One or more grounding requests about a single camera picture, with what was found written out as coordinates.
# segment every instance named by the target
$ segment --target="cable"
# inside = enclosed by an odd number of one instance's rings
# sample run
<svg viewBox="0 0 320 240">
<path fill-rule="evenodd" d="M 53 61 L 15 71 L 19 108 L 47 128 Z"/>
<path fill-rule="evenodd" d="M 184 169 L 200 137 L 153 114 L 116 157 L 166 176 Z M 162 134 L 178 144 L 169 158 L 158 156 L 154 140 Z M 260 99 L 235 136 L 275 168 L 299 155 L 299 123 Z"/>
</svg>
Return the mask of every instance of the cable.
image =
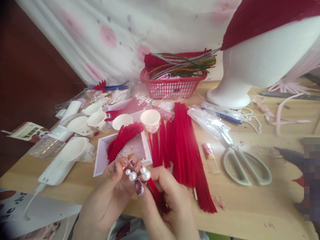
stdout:
<svg viewBox="0 0 320 240">
<path fill-rule="evenodd" d="M 30 207 L 31 205 L 31 202 L 33 201 L 33 199 L 38 195 L 39 192 L 41 192 L 44 188 L 46 187 L 46 184 L 44 183 L 41 183 L 37 189 L 36 189 L 36 192 L 35 194 L 33 195 L 33 197 L 31 198 L 31 200 L 29 201 L 28 205 L 26 206 L 26 208 L 24 209 L 24 214 L 23 216 L 20 218 L 12 218 L 12 219 L 8 219 L 6 221 L 3 221 L 3 222 L 11 222 L 11 221 L 19 221 L 19 220 L 25 220 L 25 221 L 29 221 L 30 218 L 28 217 L 27 215 L 27 212 L 28 212 L 28 208 Z"/>
<path fill-rule="evenodd" d="M 68 219 L 67 219 L 66 230 L 64 231 L 64 235 L 63 235 L 62 240 L 64 240 L 64 238 L 66 237 L 66 234 L 67 234 L 67 231 L 68 231 L 68 223 L 69 223 L 69 217 L 68 217 Z"/>
<path fill-rule="evenodd" d="M 31 202 L 33 201 L 33 199 L 36 197 L 36 195 L 38 195 L 39 192 L 41 192 L 44 188 L 46 187 L 46 184 L 44 183 L 41 183 L 37 189 L 36 189 L 36 193 L 33 195 L 33 197 L 31 198 L 31 200 L 29 201 L 28 205 L 26 206 L 26 208 L 24 209 L 24 215 L 23 215 L 23 218 L 26 220 L 26 221 L 29 221 L 30 218 L 28 217 L 28 208 L 29 206 L 31 205 Z"/>
</svg>

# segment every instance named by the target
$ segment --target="paper cup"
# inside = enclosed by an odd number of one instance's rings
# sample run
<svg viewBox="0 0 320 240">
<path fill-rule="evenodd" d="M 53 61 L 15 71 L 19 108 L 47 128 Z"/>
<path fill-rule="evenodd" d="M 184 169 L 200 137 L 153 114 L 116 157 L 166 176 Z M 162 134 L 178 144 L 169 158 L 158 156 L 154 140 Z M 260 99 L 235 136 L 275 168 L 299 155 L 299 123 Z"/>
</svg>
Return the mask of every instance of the paper cup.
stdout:
<svg viewBox="0 0 320 240">
<path fill-rule="evenodd" d="M 61 151 L 61 158 L 66 162 L 92 162 L 96 155 L 97 149 L 85 137 L 75 137 Z"/>
<path fill-rule="evenodd" d="M 88 106 L 86 109 L 82 110 L 86 115 L 91 116 L 92 114 L 103 111 L 100 103 L 94 103 Z"/>
<path fill-rule="evenodd" d="M 107 114 L 105 112 L 99 111 L 92 114 L 88 118 L 87 123 L 89 126 L 94 127 L 103 133 L 108 133 L 111 131 L 111 125 L 108 122 L 104 121 L 106 118 Z"/>
<path fill-rule="evenodd" d="M 130 114 L 121 114 L 113 120 L 112 127 L 119 131 L 122 125 L 128 126 L 131 123 L 132 117 Z"/>
<path fill-rule="evenodd" d="M 94 127 L 87 124 L 88 118 L 81 116 L 73 119 L 67 126 L 67 130 L 78 133 L 85 137 L 93 137 L 98 135 L 98 131 Z"/>
<path fill-rule="evenodd" d="M 141 114 L 140 120 L 149 133 L 159 129 L 160 113 L 157 110 L 147 110 Z"/>
</svg>

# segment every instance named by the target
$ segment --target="white power strip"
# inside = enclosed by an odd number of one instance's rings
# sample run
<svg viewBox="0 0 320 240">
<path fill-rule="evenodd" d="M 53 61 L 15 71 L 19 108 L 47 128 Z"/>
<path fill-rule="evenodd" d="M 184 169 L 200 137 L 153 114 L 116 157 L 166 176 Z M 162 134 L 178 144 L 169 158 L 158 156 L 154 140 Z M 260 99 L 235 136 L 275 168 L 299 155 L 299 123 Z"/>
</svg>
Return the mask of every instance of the white power strip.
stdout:
<svg viewBox="0 0 320 240">
<path fill-rule="evenodd" d="M 57 186 L 63 182 L 73 165 L 72 162 L 65 162 L 61 159 L 61 152 L 50 163 L 47 169 L 41 174 L 38 181 L 51 186 Z"/>
</svg>

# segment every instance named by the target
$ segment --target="basket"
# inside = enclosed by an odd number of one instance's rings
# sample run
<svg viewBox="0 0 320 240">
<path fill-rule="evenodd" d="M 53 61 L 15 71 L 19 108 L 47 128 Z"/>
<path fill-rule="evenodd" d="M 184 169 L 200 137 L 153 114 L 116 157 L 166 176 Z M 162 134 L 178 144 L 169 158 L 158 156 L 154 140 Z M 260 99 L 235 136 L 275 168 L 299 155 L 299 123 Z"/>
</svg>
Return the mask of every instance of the basket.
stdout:
<svg viewBox="0 0 320 240">
<path fill-rule="evenodd" d="M 196 90 L 199 82 L 206 79 L 206 72 L 196 72 L 195 74 L 202 74 L 202 76 L 186 76 L 180 79 L 172 80 L 150 80 L 151 72 L 154 68 L 144 68 L 140 73 L 140 80 L 147 86 L 149 95 L 153 99 L 162 99 L 166 96 L 179 96 L 189 98 Z M 157 71 L 152 72 L 159 73 L 165 68 L 159 68 Z"/>
</svg>

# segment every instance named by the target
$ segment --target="blue pen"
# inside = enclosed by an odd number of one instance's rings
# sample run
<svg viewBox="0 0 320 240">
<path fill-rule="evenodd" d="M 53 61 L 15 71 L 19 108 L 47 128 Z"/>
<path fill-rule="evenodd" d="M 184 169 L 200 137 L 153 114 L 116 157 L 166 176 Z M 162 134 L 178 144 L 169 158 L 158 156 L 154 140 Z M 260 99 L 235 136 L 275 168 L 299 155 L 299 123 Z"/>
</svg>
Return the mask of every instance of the blue pen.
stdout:
<svg viewBox="0 0 320 240">
<path fill-rule="evenodd" d="M 225 120 L 227 120 L 227 121 L 229 121 L 229 122 L 236 123 L 236 124 L 242 124 L 242 122 L 241 122 L 240 120 L 237 120 L 237 119 L 234 119 L 234 118 L 229 117 L 229 116 L 227 116 L 227 115 L 224 115 L 224 114 L 215 112 L 215 111 L 213 111 L 213 110 L 211 110 L 211 109 L 208 109 L 208 108 L 205 108 L 205 107 L 203 107 L 203 108 L 201 108 L 201 109 L 206 110 L 208 113 L 210 113 L 210 114 L 212 114 L 212 115 L 213 115 L 213 114 L 216 114 L 218 117 L 221 117 L 221 118 L 223 118 L 223 119 L 225 119 Z"/>
</svg>

